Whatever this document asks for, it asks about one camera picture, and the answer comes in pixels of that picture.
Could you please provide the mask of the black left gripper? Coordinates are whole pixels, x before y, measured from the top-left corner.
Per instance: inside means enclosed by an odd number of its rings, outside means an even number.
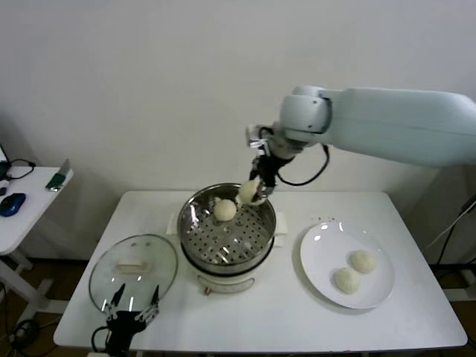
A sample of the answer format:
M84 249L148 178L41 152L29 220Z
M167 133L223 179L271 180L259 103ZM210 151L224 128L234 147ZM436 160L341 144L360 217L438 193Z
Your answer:
M145 322L152 322L159 313L159 285L155 287L149 305L141 312L118 311L125 288L126 284L123 283L103 309L110 331L106 342L106 353L109 356L129 356L129 348L135 334L144 331L147 327Z

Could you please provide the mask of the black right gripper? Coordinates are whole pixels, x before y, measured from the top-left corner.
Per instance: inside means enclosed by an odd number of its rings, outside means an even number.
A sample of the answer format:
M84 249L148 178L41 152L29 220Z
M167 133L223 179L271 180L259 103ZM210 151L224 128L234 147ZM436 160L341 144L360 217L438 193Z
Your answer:
M261 205L269 199L274 192L276 185L276 177L281 167L287 165L294 159L281 158L274 153L266 150L265 147L258 147L257 156L251 163L251 171L249 180L253 181L260 179L261 184L258 184L256 190L256 204Z

